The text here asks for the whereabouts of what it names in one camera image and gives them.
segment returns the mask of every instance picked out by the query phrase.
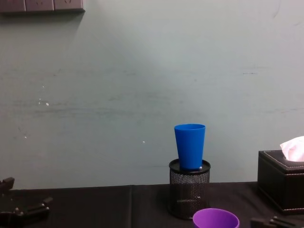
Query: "wall socket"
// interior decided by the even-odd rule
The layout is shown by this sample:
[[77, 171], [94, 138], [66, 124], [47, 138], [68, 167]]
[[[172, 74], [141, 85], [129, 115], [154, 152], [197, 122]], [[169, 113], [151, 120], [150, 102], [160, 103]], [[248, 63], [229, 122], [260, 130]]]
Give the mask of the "wall socket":
[[25, 12], [24, 0], [0, 0], [0, 12]]
[[53, 0], [25, 0], [28, 12], [35, 11], [54, 11]]
[[54, 0], [55, 10], [84, 10], [83, 0]]

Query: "black lid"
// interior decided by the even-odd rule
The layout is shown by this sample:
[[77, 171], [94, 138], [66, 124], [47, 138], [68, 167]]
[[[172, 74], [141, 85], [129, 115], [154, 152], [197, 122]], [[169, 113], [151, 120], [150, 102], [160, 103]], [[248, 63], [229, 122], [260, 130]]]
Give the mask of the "black lid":
[[198, 175], [206, 173], [210, 170], [211, 166], [210, 163], [202, 160], [201, 168], [196, 170], [185, 170], [180, 168], [180, 160], [175, 159], [169, 163], [170, 170], [175, 173], [180, 173], [184, 175]]
[[277, 169], [285, 174], [304, 173], [304, 162], [302, 161], [288, 161], [282, 150], [274, 151], [259, 151], [259, 156], [266, 159]]

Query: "cup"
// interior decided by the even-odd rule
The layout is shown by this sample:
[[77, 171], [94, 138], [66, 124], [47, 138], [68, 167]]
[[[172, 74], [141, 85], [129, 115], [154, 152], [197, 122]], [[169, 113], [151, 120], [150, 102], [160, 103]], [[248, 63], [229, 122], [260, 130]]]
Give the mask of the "cup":
[[239, 228], [237, 216], [229, 211], [207, 208], [193, 215], [195, 228]]
[[186, 170], [202, 166], [206, 126], [182, 124], [174, 127], [180, 167]]

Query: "black leather tissue box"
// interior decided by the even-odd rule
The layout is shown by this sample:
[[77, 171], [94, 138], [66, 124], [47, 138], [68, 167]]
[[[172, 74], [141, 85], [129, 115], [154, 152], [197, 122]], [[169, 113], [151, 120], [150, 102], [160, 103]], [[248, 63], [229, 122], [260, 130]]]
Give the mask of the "black leather tissue box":
[[304, 162], [288, 161], [281, 150], [259, 151], [257, 184], [284, 214], [304, 214]]

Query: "black tablecloth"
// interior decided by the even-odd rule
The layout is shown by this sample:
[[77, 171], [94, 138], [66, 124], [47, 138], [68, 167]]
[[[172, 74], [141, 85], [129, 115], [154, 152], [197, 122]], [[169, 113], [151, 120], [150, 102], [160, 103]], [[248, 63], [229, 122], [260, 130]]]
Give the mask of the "black tablecloth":
[[[270, 218], [280, 213], [256, 191], [255, 182], [209, 184], [210, 206], [234, 213], [241, 228], [252, 217]], [[30, 205], [52, 196], [51, 214], [29, 228], [192, 228], [191, 221], [167, 212], [168, 185], [118, 186], [79, 189], [14, 190], [0, 200], [0, 209], [11, 204]], [[304, 221], [304, 215], [288, 216]]]

